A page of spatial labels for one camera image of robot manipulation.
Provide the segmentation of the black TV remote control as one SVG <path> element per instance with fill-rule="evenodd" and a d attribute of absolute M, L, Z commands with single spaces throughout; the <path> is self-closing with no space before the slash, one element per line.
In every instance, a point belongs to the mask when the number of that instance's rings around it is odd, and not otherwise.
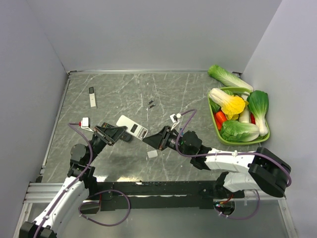
<path fill-rule="evenodd" d="M 103 127 L 103 128 L 114 128 L 113 125 L 108 124 L 108 123 L 106 123 L 106 122 L 104 122 L 104 123 L 102 124 L 102 127 Z M 129 142 L 132 141 L 132 135 L 130 135 L 129 133 L 127 133 L 127 132 L 125 131 L 125 132 L 121 135 L 120 140 L 129 143 Z"/>

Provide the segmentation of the white AC remote cover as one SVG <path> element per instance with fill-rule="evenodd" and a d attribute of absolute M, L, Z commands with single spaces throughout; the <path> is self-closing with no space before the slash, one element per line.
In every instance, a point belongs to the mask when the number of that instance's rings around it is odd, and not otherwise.
<path fill-rule="evenodd" d="M 147 155 L 148 155 L 148 158 L 149 158 L 149 159 L 155 158 L 155 157 L 158 156 L 158 152 L 157 152 L 157 150 L 148 151 L 148 152 L 147 152 Z"/>

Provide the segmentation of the red white AC remote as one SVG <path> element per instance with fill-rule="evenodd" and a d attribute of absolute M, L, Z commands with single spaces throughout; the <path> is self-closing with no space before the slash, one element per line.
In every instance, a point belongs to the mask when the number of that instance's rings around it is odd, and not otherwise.
<path fill-rule="evenodd" d="M 116 125 L 127 127 L 126 131 L 139 140 L 143 140 L 148 134 L 148 129 L 124 115 L 120 116 Z"/>

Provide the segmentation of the white slim remote control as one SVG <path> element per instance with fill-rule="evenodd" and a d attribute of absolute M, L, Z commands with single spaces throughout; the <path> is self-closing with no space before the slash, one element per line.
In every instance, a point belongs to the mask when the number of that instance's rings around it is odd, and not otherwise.
<path fill-rule="evenodd" d="M 97 103 L 96 103 L 96 96 L 95 96 L 94 87 L 90 87 L 89 88 L 89 100 L 90 100 L 91 108 L 96 108 L 97 107 Z"/>

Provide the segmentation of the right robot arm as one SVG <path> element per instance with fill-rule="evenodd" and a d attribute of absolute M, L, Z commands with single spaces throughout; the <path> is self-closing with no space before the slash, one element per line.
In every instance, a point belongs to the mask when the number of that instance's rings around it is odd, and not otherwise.
<path fill-rule="evenodd" d="M 170 148 L 190 158 L 199 170 L 223 170 L 216 191 L 224 198 L 243 190 L 260 190 L 281 198 L 291 182 L 291 167 L 263 147 L 252 152 L 221 151 L 204 146 L 194 131 L 181 135 L 169 126 L 142 141 L 157 150 Z"/>

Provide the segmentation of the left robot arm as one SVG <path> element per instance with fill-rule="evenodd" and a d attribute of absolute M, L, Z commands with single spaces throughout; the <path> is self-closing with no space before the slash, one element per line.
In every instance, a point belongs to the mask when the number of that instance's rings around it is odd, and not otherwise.
<path fill-rule="evenodd" d="M 60 190 L 38 217 L 22 224 L 20 238 L 57 238 L 63 233 L 81 203 L 97 196 L 98 183 L 91 163 L 107 145 L 114 145 L 127 129 L 125 126 L 106 128 L 96 125 L 92 139 L 88 140 L 76 128 L 79 123 L 69 123 L 68 126 L 87 144 L 76 144 L 71 148 L 70 168 Z"/>

